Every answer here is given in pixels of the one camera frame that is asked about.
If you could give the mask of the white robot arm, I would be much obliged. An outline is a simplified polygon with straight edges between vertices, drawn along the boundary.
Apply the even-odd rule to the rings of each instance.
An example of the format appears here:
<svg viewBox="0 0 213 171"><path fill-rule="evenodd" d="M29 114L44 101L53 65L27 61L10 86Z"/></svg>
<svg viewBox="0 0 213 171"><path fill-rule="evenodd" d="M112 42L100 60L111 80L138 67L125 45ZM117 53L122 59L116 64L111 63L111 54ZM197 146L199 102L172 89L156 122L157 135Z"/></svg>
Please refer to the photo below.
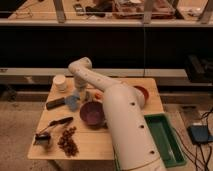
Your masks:
<svg viewBox="0 0 213 171"><path fill-rule="evenodd" d="M87 84L103 92L103 111L121 171L166 171L142 114L144 94L127 83L92 71L84 57L69 64L78 91Z"/></svg>

